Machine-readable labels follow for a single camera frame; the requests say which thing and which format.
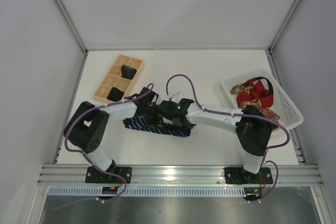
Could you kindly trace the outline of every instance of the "black mounting bracket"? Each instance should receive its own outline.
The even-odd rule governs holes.
[[[263,178],[266,185],[273,184],[272,173],[269,167],[261,167],[258,174],[246,172],[242,167],[226,167],[224,168],[224,177],[228,185],[260,185],[260,177]]]
[[[115,167],[114,174],[123,177],[127,184],[131,182],[132,167]],[[99,172],[94,167],[89,167],[86,172],[85,183],[88,184],[120,184],[121,181],[114,176]]]

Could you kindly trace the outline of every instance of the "cable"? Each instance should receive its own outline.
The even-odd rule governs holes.
[[[99,172],[101,173],[104,173],[104,174],[107,174],[107,175],[110,175],[110,176],[113,176],[113,177],[117,177],[119,178],[120,180],[123,181],[123,183],[125,184],[125,187],[124,189],[118,193],[117,195],[113,196],[112,198],[110,199],[107,199],[107,200],[102,200],[101,202],[104,203],[104,202],[110,202],[112,200],[115,200],[117,199],[120,195],[122,195],[125,191],[126,191],[126,188],[127,188],[127,181],[117,175],[117,174],[114,174],[114,173],[109,173],[109,172],[106,172],[105,170],[102,170],[100,169],[98,166],[96,166],[95,164],[93,164],[93,162],[90,160],[90,158],[86,155],[86,153],[84,153],[83,151],[81,150],[73,150],[73,149],[70,149],[69,146],[68,146],[68,139],[69,139],[69,135],[71,133],[71,131],[74,129],[74,127],[76,126],[76,124],[85,116],[87,115],[88,113],[94,111],[94,110],[99,110],[99,109],[102,109],[102,108],[105,108],[105,107],[110,107],[110,106],[114,106],[114,105],[118,105],[118,104],[123,104],[123,103],[129,103],[129,102],[134,102],[136,100],[139,100],[143,97],[145,97],[146,95],[148,95],[154,88],[154,84],[153,83],[149,83],[147,88],[149,89],[146,93],[136,97],[136,98],[133,98],[131,100],[124,100],[124,101],[118,101],[118,102],[113,102],[113,103],[109,103],[107,104],[106,106],[105,105],[100,105],[100,106],[96,106],[96,107],[93,107],[93,108],[90,108],[86,111],[84,111],[82,114],[80,114],[75,120],[74,122],[71,124],[71,126],[69,127],[66,135],[65,135],[65,139],[64,139],[64,146],[65,146],[65,149],[69,152],[73,152],[73,153],[81,153],[83,155],[83,157],[86,159],[86,161],[89,162],[89,164],[92,165],[92,167],[94,167],[96,170],[98,170]],[[84,199],[79,199],[79,200],[76,200],[76,201],[73,201],[71,203],[67,203],[65,205],[62,205],[62,206],[59,206],[59,207],[55,207],[55,208],[51,208],[50,210],[58,210],[58,209],[61,209],[61,208],[64,208],[64,207],[68,207],[70,205],[73,205],[73,204],[76,204],[78,202],[82,202],[82,201],[86,201],[86,200],[96,200],[96,198],[92,198],[92,197],[88,197],[88,198],[84,198]]]
[[[105,108],[105,107],[110,107],[110,106],[114,106],[114,105],[118,105],[118,104],[134,102],[134,101],[136,101],[136,100],[138,100],[138,99],[141,99],[141,98],[145,97],[146,95],[148,95],[148,94],[153,90],[153,88],[154,88],[154,84],[153,84],[153,83],[149,83],[148,86],[147,86],[147,88],[149,88],[149,90],[148,90],[146,93],[144,93],[144,94],[142,94],[142,95],[140,95],[140,96],[138,96],[138,97],[136,97],[136,98],[133,98],[133,99],[131,99],[131,100],[112,102],[112,103],[107,104],[106,106],[105,106],[105,105],[100,105],[100,106],[96,106],[96,107],[93,107],[93,108],[90,108],[90,109],[84,111],[82,114],[80,114],[80,115],[74,120],[74,122],[73,122],[73,123],[71,124],[71,126],[69,127],[69,129],[68,129],[68,131],[67,131],[67,133],[66,133],[66,135],[65,135],[65,139],[64,139],[64,147],[65,147],[65,149],[66,149],[67,151],[69,151],[69,152],[83,153],[83,151],[81,151],[81,150],[73,150],[73,149],[70,149],[69,146],[68,146],[68,139],[69,139],[70,132],[74,129],[74,127],[76,126],[76,124],[77,124],[77,123],[78,123],[78,122],[79,122],[85,115],[87,115],[88,113],[90,113],[90,112],[92,112],[92,111],[94,111],[94,110],[99,110],[99,109],[103,109],[103,108]]]
[[[277,183],[278,183],[278,179],[279,179],[279,168],[278,168],[277,164],[276,164],[275,162],[271,161],[271,160],[266,161],[265,164],[266,164],[266,163],[272,163],[272,164],[275,166],[275,170],[277,171],[277,174],[276,174],[276,176],[275,176],[275,180],[274,180],[274,182],[273,182],[273,186],[272,186],[272,188],[270,189],[270,191],[268,191],[268,193],[266,193],[266,194],[265,194],[264,196],[262,196],[260,199],[264,199],[266,196],[268,196],[268,195],[271,194],[271,192],[274,190],[275,186],[277,185]]]
[[[265,187],[266,187],[266,182],[265,182],[265,180],[264,180],[264,178],[263,177],[260,177],[260,189],[264,189]]]
[[[184,77],[185,79],[187,79],[187,80],[189,81],[189,83],[190,83],[190,85],[191,85],[191,88],[192,88],[192,90],[193,90],[193,95],[194,95],[195,103],[196,103],[197,106],[198,106],[200,109],[202,109],[203,111],[206,111],[206,112],[209,112],[209,113],[212,113],[212,114],[219,114],[219,115],[241,116],[241,117],[244,117],[244,118],[255,118],[255,119],[263,120],[263,121],[266,121],[266,122],[268,122],[268,123],[274,124],[274,125],[278,126],[279,128],[281,128],[281,129],[285,132],[285,134],[286,134],[286,136],[287,136],[286,141],[284,141],[282,144],[277,144],[277,145],[272,145],[272,146],[270,146],[270,147],[267,147],[267,148],[266,148],[266,152],[265,152],[265,154],[264,154],[264,157],[263,157],[263,160],[262,160],[262,161],[264,161],[265,158],[266,158],[267,150],[269,150],[269,149],[273,149],[273,148],[283,147],[283,146],[285,146],[286,144],[289,143],[289,141],[290,141],[290,135],[289,135],[288,130],[287,130],[285,127],[283,127],[281,124],[279,124],[278,122],[274,122],[274,121],[271,120],[271,119],[268,119],[268,118],[265,118],[265,117],[263,117],[263,116],[259,116],[259,115],[236,114],[236,113],[234,113],[233,115],[231,115],[231,113],[229,113],[229,112],[221,112],[221,111],[209,110],[209,109],[205,108],[203,105],[200,104],[200,102],[199,102],[198,99],[197,99],[197,95],[196,95],[195,86],[194,86],[193,81],[192,81],[188,76],[186,76],[185,74],[181,74],[181,73],[179,73],[179,74],[175,74],[175,75],[171,76],[171,77],[168,79],[168,81],[167,81],[167,83],[166,83],[166,93],[167,93],[168,96],[169,96],[169,91],[168,91],[169,82],[170,82],[172,79],[174,79],[175,77]]]

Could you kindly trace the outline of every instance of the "wooden compartment box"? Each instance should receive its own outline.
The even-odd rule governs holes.
[[[121,77],[122,65],[136,69],[136,74],[132,80]],[[113,87],[116,87],[117,89],[125,92],[122,98],[132,95],[133,88],[140,78],[144,67],[145,62],[143,60],[132,58],[126,55],[118,55],[109,72],[106,74],[105,78],[98,86],[98,89],[95,91],[93,98],[97,102],[104,104],[113,102],[107,99],[107,96]]]

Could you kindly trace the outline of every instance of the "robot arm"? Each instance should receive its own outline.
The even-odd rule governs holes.
[[[142,102],[152,102],[156,94],[153,91],[151,92],[152,95],[148,95],[146,99],[142,98]],[[64,135],[80,114],[93,107],[93,104],[83,102],[65,128]],[[228,114],[248,113],[261,115],[253,106],[248,106],[244,111],[240,109],[226,110],[220,108],[214,108],[214,110],[227,112]],[[108,106],[92,111],[84,116],[73,128],[70,132],[69,140],[73,145],[82,150],[96,166],[102,170],[113,173],[116,164],[106,154],[101,145],[106,125],[115,121],[132,118],[139,113],[143,113],[143,107],[133,102]],[[157,114],[158,117],[172,121],[174,125],[183,130],[192,129],[196,124],[205,124],[235,132],[238,135],[243,149],[246,151],[243,170],[252,175],[259,172],[263,160],[262,158],[272,132],[272,126],[269,123],[256,119],[209,113],[200,109],[194,101],[190,99],[180,99],[178,102],[171,100],[162,101],[157,106]]]

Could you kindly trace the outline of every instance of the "red lanyard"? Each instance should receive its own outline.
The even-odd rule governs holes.
[[[264,85],[261,82],[261,79],[265,79],[267,81],[268,90],[265,89]],[[249,90],[249,93],[246,91],[242,91],[237,96],[238,107],[240,107],[240,104],[242,102],[251,101],[256,98],[259,98],[259,100],[261,101],[261,106],[263,108],[269,108],[273,105],[274,94],[271,82],[265,77],[256,77],[246,81],[244,83],[244,86],[246,87],[247,85],[255,81],[257,81],[257,83],[254,85],[253,88]]]

